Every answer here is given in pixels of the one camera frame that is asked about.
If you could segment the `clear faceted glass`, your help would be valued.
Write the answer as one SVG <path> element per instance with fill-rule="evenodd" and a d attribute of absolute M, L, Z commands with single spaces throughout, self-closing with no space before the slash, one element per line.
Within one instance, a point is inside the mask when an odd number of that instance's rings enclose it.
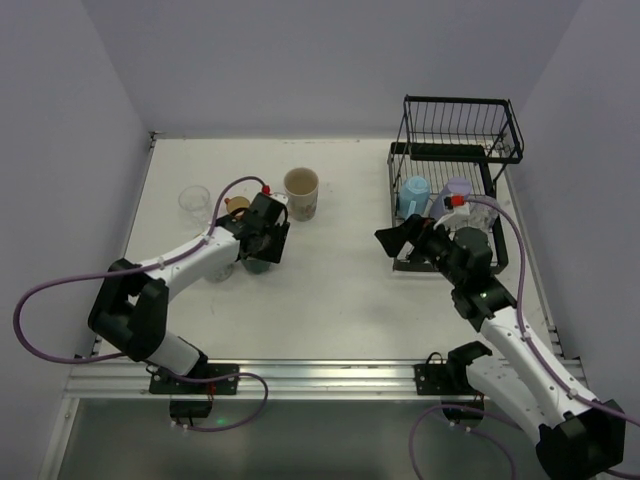
<path fill-rule="evenodd" d="M 496 210 L 498 206 L 499 203 L 491 197 L 475 198 L 470 203 L 468 226 L 490 232 L 499 216 L 499 212 Z"/>

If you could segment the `orange ceramic mug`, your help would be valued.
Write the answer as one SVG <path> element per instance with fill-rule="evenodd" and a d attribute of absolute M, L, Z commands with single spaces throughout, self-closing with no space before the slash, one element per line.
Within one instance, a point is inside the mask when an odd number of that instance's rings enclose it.
<path fill-rule="evenodd" d="M 224 203 L 226 212 L 233 217 L 241 216 L 250 206 L 249 199 L 244 196 L 225 198 Z"/>

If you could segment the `clear plastic tumbler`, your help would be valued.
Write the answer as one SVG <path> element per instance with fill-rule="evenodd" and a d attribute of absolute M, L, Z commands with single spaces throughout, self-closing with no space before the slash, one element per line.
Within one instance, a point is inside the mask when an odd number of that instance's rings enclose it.
<path fill-rule="evenodd" d="M 202 185 L 185 188 L 178 197 L 179 219 L 182 227 L 196 235 L 206 231 L 212 218 L 209 190 Z"/>

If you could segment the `white floral mug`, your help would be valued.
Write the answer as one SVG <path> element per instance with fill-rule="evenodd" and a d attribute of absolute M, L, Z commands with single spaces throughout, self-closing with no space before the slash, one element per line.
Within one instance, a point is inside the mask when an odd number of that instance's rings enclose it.
<path fill-rule="evenodd" d="M 228 264 L 214 271 L 209 272 L 205 279 L 210 283 L 221 283 L 226 281 L 234 272 L 234 265 Z"/>

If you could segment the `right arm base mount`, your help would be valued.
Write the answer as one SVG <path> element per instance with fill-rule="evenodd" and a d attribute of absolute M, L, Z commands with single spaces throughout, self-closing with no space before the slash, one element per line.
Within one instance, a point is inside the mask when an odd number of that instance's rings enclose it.
<path fill-rule="evenodd" d="M 450 404 L 450 407 L 445 407 L 442 413 L 454 424 L 477 427 L 484 418 L 484 395 L 470 386 L 466 368 L 474 360 L 492 355 L 492 351 L 479 341 L 457 347 L 449 351 L 446 356 L 439 352 L 432 352 L 426 360 L 413 365 L 416 393 L 419 396 L 471 396 L 470 401 L 463 402 L 442 400 L 442 405 Z"/>

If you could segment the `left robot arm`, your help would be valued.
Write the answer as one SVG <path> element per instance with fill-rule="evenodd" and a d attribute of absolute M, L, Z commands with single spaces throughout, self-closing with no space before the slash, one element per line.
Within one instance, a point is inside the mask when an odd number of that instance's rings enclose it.
<path fill-rule="evenodd" d="M 218 218 L 167 255 L 114 262 L 88 318 L 89 328 L 129 359 L 192 377 L 206 356 L 167 328 L 170 302 L 201 278 L 238 261 L 277 264 L 290 227 L 284 194 L 258 193 L 248 208 Z"/>

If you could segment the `dark teal cup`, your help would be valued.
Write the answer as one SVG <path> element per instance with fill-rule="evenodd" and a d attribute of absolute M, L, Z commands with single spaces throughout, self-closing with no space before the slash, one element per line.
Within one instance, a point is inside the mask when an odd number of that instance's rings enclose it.
<path fill-rule="evenodd" d="M 263 260 L 247 258 L 241 261 L 245 270 L 253 275 L 261 275 L 268 272 L 271 268 L 271 263 Z"/>

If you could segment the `beige seahorse mug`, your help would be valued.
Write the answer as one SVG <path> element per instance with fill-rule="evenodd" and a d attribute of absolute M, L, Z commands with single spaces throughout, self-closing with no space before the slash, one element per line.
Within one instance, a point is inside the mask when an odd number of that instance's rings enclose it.
<path fill-rule="evenodd" d="M 297 221 L 311 220 L 318 202 L 318 175 L 306 167 L 294 168 L 284 176 L 283 185 L 289 214 Z"/>

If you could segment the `light blue faceted mug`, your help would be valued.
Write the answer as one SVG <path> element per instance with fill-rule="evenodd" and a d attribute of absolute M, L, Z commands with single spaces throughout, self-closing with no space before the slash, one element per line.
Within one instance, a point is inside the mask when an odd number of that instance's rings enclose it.
<path fill-rule="evenodd" d="M 417 214 L 423 215 L 431 195 L 430 182 L 422 176 L 408 178 L 398 194 L 397 214 L 403 220 Z"/>

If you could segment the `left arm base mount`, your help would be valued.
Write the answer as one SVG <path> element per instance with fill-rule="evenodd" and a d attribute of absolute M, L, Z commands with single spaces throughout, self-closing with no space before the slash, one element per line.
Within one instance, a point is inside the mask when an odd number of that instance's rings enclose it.
<path fill-rule="evenodd" d="M 238 373 L 234 363 L 209 363 L 199 360 L 187 374 L 190 379 L 208 379 Z M 186 382 L 164 370 L 156 369 L 151 374 L 149 393 L 169 396 L 169 417 L 181 426 L 194 427 L 206 420 L 213 410 L 217 396 L 234 396 L 237 393 L 238 377 L 224 378 L 215 382 Z"/>

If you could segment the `lavender plastic cup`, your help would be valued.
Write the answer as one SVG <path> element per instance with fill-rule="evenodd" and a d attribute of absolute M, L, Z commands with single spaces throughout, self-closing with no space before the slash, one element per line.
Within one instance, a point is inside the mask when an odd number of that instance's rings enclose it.
<path fill-rule="evenodd" d="M 434 220 L 439 220 L 445 214 L 452 211 L 449 198 L 452 196 L 462 196 L 467 198 L 472 192 L 471 182 L 464 177 L 452 177 L 434 200 L 429 210 L 429 216 Z"/>

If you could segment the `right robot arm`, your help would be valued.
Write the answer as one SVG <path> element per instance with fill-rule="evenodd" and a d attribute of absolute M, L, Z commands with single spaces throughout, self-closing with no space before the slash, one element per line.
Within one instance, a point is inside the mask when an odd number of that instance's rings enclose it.
<path fill-rule="evenodd" d="M 411 245 L 413 260 L 428 261 L 452 284 L 455 310 L 485 340 L 452 351 L 449 371 L 487 395 L 528 436 L 549 478 L 589 479 L 622 462 L 623 410 L 584 387 L 525 321 L 492 271 L 483 231 L 463 227 L 451 234 L 413 215 L 375 237 L 390 257 Z"/>

